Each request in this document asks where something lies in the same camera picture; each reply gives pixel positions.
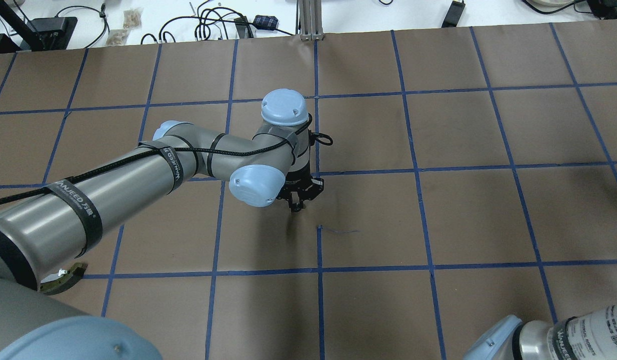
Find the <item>white floor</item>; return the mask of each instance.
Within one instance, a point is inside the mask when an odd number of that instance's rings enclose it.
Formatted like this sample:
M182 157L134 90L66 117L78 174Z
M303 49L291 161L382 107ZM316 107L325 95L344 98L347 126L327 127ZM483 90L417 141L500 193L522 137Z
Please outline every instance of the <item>white floor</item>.
M544 15L533 12L521 0L465 0L466 8L459 21L460 27L484 25L511 25L530 23L558 23L566 21L594 20L592 14L576 13L573 7L560 13ZM177 16L192 16L192 6L197 7L202 0L191 4L187 0L105 0L110 29L123 27L123 11L142 8L142 27L130 32L126 44L139 44L142 35L158 34L169 19ZM30 19L50 18L57 11L70 5L87 5L99 9L101 0L26 0L23 11ZM322 0L322 21L325 33L377 32L381 30L402 30L439 28L443 22L451 0L393 0L384 6L378 0ZM279 28L294 33L295 0L211 0L204 7L229 7L245 14L249 21L256 15L276 16ZM582 3L578 9L588 11ZM86 9L65 11L64 16L75 16L78 24L69 43L69 48L83 48L91 43L103 29L103 22L96 12ZM194 41L195 19L176 20L168 25L178 42ZM235 26L227 23L229 35L236 37ZM213 28L213 37L219 35ZM4 33L0 23L0 33ZM281 36L275 32L258 30L256 37ZM105 45L106 36L94 44ZM12 36L16 44L21 42L18 35Z

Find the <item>grid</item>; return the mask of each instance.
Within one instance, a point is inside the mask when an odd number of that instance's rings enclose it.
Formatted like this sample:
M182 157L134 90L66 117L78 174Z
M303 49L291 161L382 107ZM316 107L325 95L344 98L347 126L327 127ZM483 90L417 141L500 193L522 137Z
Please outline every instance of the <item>grid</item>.
M318 345L319 345L319 357L321 360L328 358L329 354L326 351L326 335L325 335L325 294L324 294L324 284L323 284L323 274L326 273L343 273L343 272L399 272L399 271L418 271L418 272L429 272L430 274L430 291L432 294L432 306L434 310L434 320L436 324L437 337L439 342L439 356L446 360L448 358L446 353L446 346L444 340L444 329L443 329L443 320L441 317L441 306L439 304L438 299L438 285L436 283L436 271L441 270L459 270L459 269L507 269L507 268L533 268L538 269L542 285L544 287L544 292L546 296L546 302L548 305L548 309L550 310L550 316L554 322L557 322L558 315L556 312L555 305L553 303L553 297L551 295L551 289L549 287L549 282L547 280L546 268L549 267L564 267L564 266L583 266L583 265L617 265L617 259L592 259L592 260L553 260L546 261L542 259L542 255L540 253L539 245L537 244L537 240L535 237L535 231L533 227L533 222L531 220L531 215L527 207L523 187L521 185L521 181L519 179L518 170L519 169L539 169L539 168L565 168L565 167L608 167L610 168L612 175L617 183L617 159L613 159L611 157L610 151L608 150L603 136L596 124L594 116L587 105L587 101L585 100L585 96L583 95L582 88L588 87L612 87L617 86L617 82L594 82L594 83L579 83L576 80L576 76L574 75L574 71L571 68L571 64L569 59L567 58L567 54L562 46L560 37L556 32L553 24L550 24L551 34L555 39L555 43L560 50L560 54L564 63L566 64L566 68L571 77L572 84L556 84L556 85L538 85L538 86L505 86L505 87L494 87L491 85L491 81L489 78L489 73L487 72L487 67L485 66L485 62L482 56L482 52L480 50L480 44L478 43L478 38L476 37L475 30L471 27L470 34L473 40L473 45L475 46L475 50L477 51L477 56L479 60L479 64L482 69L482 73L484 76L484 80L486 82L486 87L480 88L461 88L461 89L432 89L432 90L416 90L416 91L407 91L405 86L405 78L400 58L400 46L396 39L396 34L393 30L391 30L391 40L392 46L395 55L395 66L397 67L399 82L400 82L400 91L393 92L378 92L378 93L354 93L354 94L338 94L338 95L321 95L320 93L320 84L319 84L319 66L318 66L318 51L320 48L320 43L316 41L313 46L313 64L314 64L314 93L312 95L306 96L307 99L314 100L314 113L315 113L315 130L316 132L320 131L320 100L322 99L334 99L334 98L364 98L364 97L384 97L384 96L401 96L404 116L406 119L406 132L407 138L409 141L409 150L412 161L412 167L410 168L394 168L394 169L377 169L377 170L350 170L350 171L321 171L320 169L320 144L316 144L315 152L316 152L316 164L315 164L315 176L348 176L348 175L364 175L364 174L400 174L400 173L408 173L414 175L414 185L416 187L416 198L418 200L418 208L420 212L420 221L422 224L423 230L423 239L425 244L425 253L426 253L426 264L414 264L414 265L391 265L391 266L345 266L345 267L325 267L323 266L323 247L322 247L322 233L323 228L318 227L316 229L315 241L317 243L317 266L316 267L307 267L307 268L288 268L288 269L265 269L265 270L219 270L218 262L219 262L219 252L220 252L220 235L222 233L222 216L224 210L224 200L225 200L225 190L226 183L221 182L220 192L219 192L219 207L217 208L217 227L215 231L215 244L214 244L214 255L212 261L212 270L211 271L185 271L185 272L162 272L162 273L118 273L116 272L117 259L121 247L121 243L124 239L124 225L119 228L117 241L114 248L114 255L112 257L112 264L110 265L109 273L101 273L101 274L87 274L84 276L85 280L107 280L107 287L105 291L105 296L103 299L102 305L102 316L107 315L107 307L110 298L110 293L112 289L112 285L115 280L118 279L135 279L135 278L187 278L187 277L208 277L210 278L210 296L208 299L208 315L207 315L207 324L206 324L206 338L205 338L205 359L208 360L210 358L211 353L211 336L214 330L214 308L215 308L215 294L217 287L217 279L219 277L226 276L265 276L265 275L280 275L280 274L317 274L317 284L318 284ZM50 154L50 158L48 159L48 164L46 166L46 170L43 176L43 180L38 184L3 184L0 185L0 189L25 189L25 188L34 188L40 187L47 183L49 173L51 170L51 165L53 164L54 157L57 152L58 145L60 143L60 139L63 134L64 127L66 125L67 117L71 114L71 112L85 112L92 110L112 110L112 109L143 109L143 116L141 127L138 134L138 139L141 141L144 136L145 126L147 123L147 116L149 113L149 109L154 107L180 107L185 105L212 105L212 104L226 104L227 112L226 112L226 125L225 132L229 132L231 127L231 111L233 108L233 104L236 103L254 103L261 101L261 98L249 98L249 99L234 99L233 91L235 84L235 75L236 75L236 62L238 59L238 51L240 49L240 41L235 41L233 47L233 56L231 59L231 75L230 75L230 88L228 92L227 100L208 100L208 101L192 101L192 102L166 102L166 103L153 103L151 101L153 95L153 88L156 82L156 75L158 73L158 65L160 64L160 56L162 54L162 45L158 45L157 55L155 57L155 64L153 68L153 73L150 82L150 88L148 91L148 97L146 99L146 103L144 104L129 104L129 105L112 105L112 106L100 106L100 107L72 107L73 98L75 96L76 90L78 88L78 84L80 83L80 78L82 76L82 71L87 62L87 57L89 55L89 50L84 51L84 55L80 64L79 71L77 73L77 77L75 79L71 95L68 101L68 104L65 108L57 108L57 109L37 109L37 110L15 110L15 111L0 111L0 115L9 115L9 114L42 114L42 113L63 113L64 116L62 118L61 124L59 126L59 131L57 132L57 137L54 142L54 146L52 152ZM6 71L6 75L0 84L0 94L9 78L9 74L13 67L13 64L18 55L14 54L9 66ZM606 161L594 161L594 162L568 162L568 163L535 163L535 164L516 164L514 161L514 157L512 154L512 150L510 148L509 141L507 139L507 133L505 132L505 126L503 125L503 121L500 115L498 102L496 101L496 92L505 92L505 91L516 91L516 90L535 90L535 89L574 89L579 97L579 100L582 103L583 108L585 109L588 120L590 121L590 126L594 130L595 136L599 141L599 145L602 148ZM439 166L439 167L425 167L421 168L418 166L418 156L416 154L416 147L414 145L414 135L412 134L412 126L409 112L409 101L407 101L407 96L412 94L441 94L441 93L462 93L462 92L484 92L489 95L493 111L497 120L498 129L500 131L503 144L505 146L505 152L508 158L508 163L504 164L492 164L492 165L480 165L480 166ZM510 170L512 174L512 178L514 179L514 184L519 197L519 204L523 210L523 216L526 222L526 227L528 230L528 237L530 239L530 243L532 244L532 248L535 255L535 261L526 261L526 262L494 262L494 263L466 263L466 264L444 264L444 263L436 263L434 262L434 257L432 255L432 247L429 239L429 229L427 222L427 197L426 194L423 193L422 189L422 181L420 175L422 173L427 172L454 172L454 171L480 171L480 170ZM193 178L192 182L215 182L217 181L215 178L204 177L204 178Z

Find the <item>black pole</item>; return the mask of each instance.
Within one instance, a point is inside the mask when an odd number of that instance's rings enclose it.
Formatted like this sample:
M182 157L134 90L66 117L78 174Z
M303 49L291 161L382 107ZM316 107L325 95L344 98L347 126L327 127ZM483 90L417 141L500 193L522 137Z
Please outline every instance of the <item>black pole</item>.
M22 21L18 15L7 5L4 0L0 0L0 16L6 21L13 30L15 30L22 39L29 44L30 50L42 51L44 50L44 44L33 30L31 30L24 21Z

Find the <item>plastic bag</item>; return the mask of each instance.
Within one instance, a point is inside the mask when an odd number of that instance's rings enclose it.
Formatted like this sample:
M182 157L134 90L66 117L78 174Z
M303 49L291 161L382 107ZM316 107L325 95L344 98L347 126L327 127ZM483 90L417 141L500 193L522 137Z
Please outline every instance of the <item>plastic bag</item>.
M126 39L128 37L128 29L110 30L109 36L106 38L106 46L126 45Z
M124 25L125 29L135 29L142 26L142 8L124 10Z

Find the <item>silver robotic arm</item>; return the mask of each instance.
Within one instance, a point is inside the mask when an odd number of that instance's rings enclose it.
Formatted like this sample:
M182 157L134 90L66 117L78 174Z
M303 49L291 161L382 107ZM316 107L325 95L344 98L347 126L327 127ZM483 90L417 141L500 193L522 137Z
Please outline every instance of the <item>silver robotic arm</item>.
M48 347L46 341L66 329L91 333L86 338L92 340L64 349L67 359L160 358L130 328L40 294L41 279L195 174L226 180L230 192L248 205L267 207L285 199L299 212L304 200L323 189L323 181L311 176L311 145L330 138L309 130L306 101L293 90L265 96L262 117L253 139L166 121L153 141L142 141L101 168L50 184L41 194L0 211L0 359L45 359L27 356ZM54 351L48 358L62 356Z

